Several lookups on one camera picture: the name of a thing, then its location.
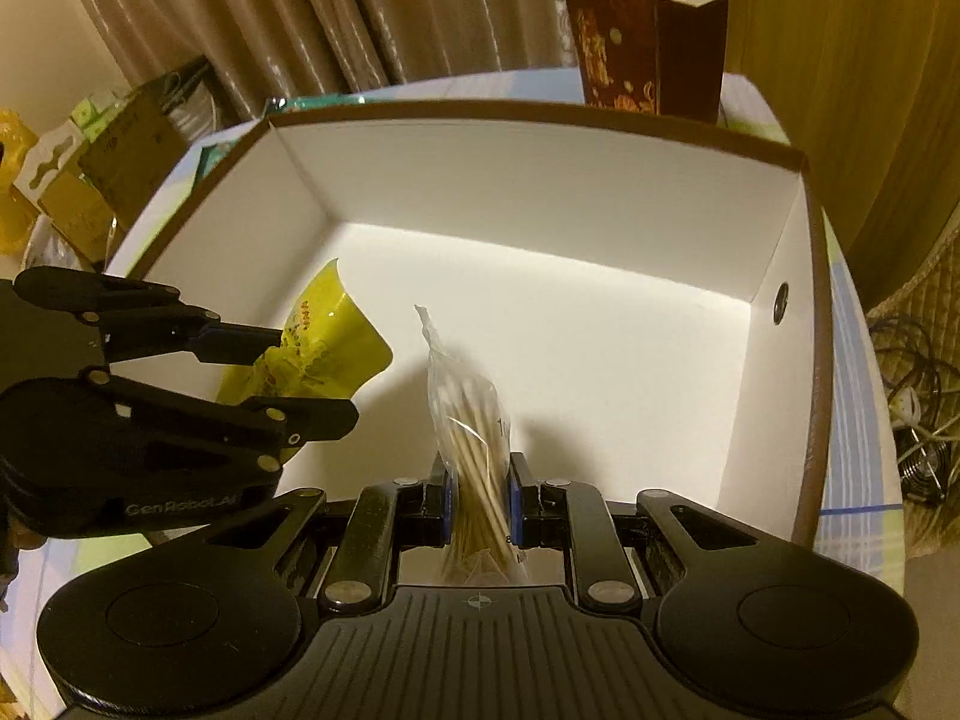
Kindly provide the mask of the bag of cotton swabs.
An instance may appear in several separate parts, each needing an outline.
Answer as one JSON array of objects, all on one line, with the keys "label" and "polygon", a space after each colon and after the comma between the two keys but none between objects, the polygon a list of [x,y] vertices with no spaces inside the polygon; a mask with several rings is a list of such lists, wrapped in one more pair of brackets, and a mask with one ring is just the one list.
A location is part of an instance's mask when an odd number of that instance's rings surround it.
[{"label": "bag of cotton swabs", "polygon": [[441,578],[460,587],[521,585],[527,571],[509,522],[511,422],[493,382],[444,343],[426,307],[416,313],[428,346],[428,410],[451,480]]}]

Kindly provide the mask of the yellow snack packet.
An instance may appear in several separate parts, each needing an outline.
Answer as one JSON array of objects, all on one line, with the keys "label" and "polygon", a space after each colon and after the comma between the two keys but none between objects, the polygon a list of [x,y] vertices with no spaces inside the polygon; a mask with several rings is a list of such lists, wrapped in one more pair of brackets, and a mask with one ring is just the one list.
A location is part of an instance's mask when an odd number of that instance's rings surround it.
[{"label": "yellow snack packet", "polygon": [[349,400],[386,371],[394,359],[343,286],[331,260],[304,288],[281,329],[251,366],[229,366],[217,402],[241,405],[249,398]]}]

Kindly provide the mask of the cardboard boxes beside table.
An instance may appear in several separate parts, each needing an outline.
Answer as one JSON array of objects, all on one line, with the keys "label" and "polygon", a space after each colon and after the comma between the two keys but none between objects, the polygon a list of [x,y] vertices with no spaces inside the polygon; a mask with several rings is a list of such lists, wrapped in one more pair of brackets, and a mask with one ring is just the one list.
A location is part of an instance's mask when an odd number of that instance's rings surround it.
[{"label": "cardboard boxes beside table", "polygon": [[37,135],[2,112],[2,254],[106,265],[192,143],[235,120],[201,55],[117,96],[82,99]]}]

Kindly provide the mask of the green snack packet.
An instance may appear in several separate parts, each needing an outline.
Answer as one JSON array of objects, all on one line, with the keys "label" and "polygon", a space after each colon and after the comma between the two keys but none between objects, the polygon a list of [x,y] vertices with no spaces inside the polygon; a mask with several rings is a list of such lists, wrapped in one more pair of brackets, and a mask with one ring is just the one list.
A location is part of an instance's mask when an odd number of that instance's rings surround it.
[{"label": "green snack packet", "polygon": [[[301,98],[268,98],[262,109],[263,117],[270,115],[301,112],[302,110],[325,109],[326,107],[342,106],[342,104],[363,104],[366,101],[363,94],[322,94],[322,96],[301,96]],[[229,151],[239,143],[241,135],[231,135],[217,143],[205,145],[200,150],[199,164],[195,171],[194,182],[198,184],[206,176],[212,174],[213,169],[228,156]]]}]

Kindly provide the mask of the beige curtain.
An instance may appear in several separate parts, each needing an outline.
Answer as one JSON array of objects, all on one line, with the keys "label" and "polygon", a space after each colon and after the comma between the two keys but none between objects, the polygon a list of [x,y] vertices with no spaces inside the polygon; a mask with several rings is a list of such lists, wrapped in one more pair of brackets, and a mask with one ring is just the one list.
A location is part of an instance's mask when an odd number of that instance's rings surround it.
[{"label": "beige curtain", "polygon": [[571,67],[563,0],[82,0],[135,85],[205,57],[241,117],[483,71]]}]

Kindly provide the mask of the quilted beige chair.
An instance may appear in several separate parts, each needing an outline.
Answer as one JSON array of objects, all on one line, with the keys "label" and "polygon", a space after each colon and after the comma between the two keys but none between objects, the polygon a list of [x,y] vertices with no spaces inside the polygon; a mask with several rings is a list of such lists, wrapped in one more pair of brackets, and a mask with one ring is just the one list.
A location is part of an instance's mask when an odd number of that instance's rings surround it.
[{"label": "quilted beige chair", "polygon": [[907,556],[958,544],[958,232],[867,314],[905,499]]}]

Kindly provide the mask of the dark red gift bag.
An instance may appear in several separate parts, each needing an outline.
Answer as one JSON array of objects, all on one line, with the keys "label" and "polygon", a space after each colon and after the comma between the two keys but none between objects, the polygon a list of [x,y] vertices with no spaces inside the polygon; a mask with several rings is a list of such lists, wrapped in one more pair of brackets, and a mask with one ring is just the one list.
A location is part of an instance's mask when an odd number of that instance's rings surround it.
[{"label": "dark red gift bag", "polygon": [[713,125],[729,0],[565,0],[587,104]]}]

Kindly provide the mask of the yellow wooden door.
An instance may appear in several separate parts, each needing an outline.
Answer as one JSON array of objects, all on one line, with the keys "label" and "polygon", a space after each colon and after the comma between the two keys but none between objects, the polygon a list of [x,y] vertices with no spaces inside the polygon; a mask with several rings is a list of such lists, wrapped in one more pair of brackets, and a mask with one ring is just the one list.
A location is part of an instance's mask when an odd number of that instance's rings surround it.
[{"label": "yellow wooden door", "polygon": [[727,66],[807,154],[864,304],[890,296],[958,205],[958,0],[731,0]]}]

